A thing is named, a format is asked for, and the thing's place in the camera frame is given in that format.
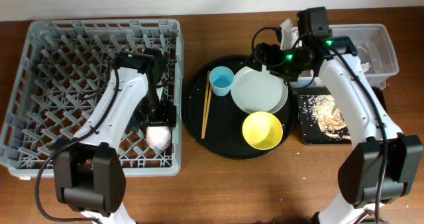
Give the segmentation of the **pink plastic cup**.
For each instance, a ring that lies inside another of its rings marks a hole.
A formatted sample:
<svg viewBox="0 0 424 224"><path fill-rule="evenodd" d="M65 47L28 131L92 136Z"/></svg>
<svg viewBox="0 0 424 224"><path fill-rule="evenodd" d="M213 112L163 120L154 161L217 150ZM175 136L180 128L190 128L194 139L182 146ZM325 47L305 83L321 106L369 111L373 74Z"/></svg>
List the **pink plastic cup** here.
<svg viewBox="0 0 424 224"><path fill-rule="evenodd" d="M147 127L146 141L150 148L165 150L171 143L171 130L169 127Z"/></svg>

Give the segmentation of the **grey round plate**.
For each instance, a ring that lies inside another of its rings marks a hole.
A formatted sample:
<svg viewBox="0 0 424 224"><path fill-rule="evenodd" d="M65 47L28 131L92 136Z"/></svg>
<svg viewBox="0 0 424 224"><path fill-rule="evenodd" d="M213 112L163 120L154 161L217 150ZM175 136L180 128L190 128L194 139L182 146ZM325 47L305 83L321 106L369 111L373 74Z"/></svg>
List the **grey round plate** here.
<svg viewBox="0 0 424 224"><path fill-rule="evenodd" d="M261 72L243 67L235 74L231 88L236 106L249 114L276 113L286 104L288 93L284 80L271 75L265 67Z"/></svg>

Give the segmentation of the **peanut shells and rice scraps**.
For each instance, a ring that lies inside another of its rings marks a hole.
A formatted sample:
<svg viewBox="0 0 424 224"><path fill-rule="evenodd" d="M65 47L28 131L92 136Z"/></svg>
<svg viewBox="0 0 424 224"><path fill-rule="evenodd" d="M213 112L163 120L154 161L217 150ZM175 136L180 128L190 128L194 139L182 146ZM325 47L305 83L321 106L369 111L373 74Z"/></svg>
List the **peanut shells and rice scraps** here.
<svg viewBox="0 0 424 224"><path fill-rule="evenodd" d="M332 95L312 95L307 99L312 120L318 125L319 130L327 137L337 140L350 140L345 120Z"/></svg>

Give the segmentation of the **white napkin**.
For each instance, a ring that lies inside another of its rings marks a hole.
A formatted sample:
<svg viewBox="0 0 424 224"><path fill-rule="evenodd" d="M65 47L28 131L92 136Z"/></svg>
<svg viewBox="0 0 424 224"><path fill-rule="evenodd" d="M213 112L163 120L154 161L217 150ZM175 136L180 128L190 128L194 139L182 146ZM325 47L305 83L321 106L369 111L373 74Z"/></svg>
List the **white napkin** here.
<svg viewBox="0 0 424 224"><path fill-rule="evenodd" d="M362 73L366 73L370 69L371 65L369 62L361 64Z"/></svg>

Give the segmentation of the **yellow bowl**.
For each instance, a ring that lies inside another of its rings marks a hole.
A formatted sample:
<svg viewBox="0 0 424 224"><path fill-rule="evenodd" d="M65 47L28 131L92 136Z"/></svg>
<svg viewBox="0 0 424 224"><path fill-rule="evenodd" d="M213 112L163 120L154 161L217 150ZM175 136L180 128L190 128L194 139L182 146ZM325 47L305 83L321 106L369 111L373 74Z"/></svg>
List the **yellow bowl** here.
<svg viewBox="0 0 424 224"><path fill-rule="evenodd" d="M242 123L242 136L252 148L270 150L282 141L283 125L271 113L264 111L251 113Z"/></svg>

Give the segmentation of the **blue plastic cup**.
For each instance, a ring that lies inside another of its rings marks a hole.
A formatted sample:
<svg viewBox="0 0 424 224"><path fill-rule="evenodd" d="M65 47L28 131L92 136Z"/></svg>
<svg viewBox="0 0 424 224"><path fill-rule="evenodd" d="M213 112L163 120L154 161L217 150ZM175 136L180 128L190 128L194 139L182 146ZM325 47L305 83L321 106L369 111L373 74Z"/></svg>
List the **blue plastic cup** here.
<svg viewBox="0 0 424 224"><path fill-rule="evenodd" d="M226 66L218 66L213 68L209 74L209 83L215 95L226 96L234 81L233 71Z"/></svg>

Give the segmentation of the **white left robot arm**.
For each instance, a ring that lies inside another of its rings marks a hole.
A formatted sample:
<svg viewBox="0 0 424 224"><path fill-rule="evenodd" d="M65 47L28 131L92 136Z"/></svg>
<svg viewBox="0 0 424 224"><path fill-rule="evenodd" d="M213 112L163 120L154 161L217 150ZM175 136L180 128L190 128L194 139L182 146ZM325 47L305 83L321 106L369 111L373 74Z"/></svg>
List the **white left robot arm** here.
<svg viewBox="0 0 424 224"><path fill-rule="evenodd" d="M165 149L177 107L165 93L167 60L157 48L120 52L110 61L107 87L71 140L57 140L52 157L56 197L92 223L134 223L123 198L126 178L118 156L127 128L145 130L147 143Z"/></svg>

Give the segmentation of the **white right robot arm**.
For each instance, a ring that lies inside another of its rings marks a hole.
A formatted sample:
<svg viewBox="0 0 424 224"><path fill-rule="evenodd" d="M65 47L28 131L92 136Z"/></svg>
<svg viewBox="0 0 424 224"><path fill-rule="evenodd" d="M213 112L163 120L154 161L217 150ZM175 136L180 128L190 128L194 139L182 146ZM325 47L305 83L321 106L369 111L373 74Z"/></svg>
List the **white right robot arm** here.
<svg viewBox="0 0 424 224"><path fill-rule="evenodd" d="M347 125L352 152L339 168L339 193L312 223L360 223L410 193L423 144L405 135L382 107L361 68L358 51L346 36L335 36L324 7L297 14L296 41L287 49L252 44L248 66L267 69L273 76L294 82L312 70L329 90Z"/></svg>

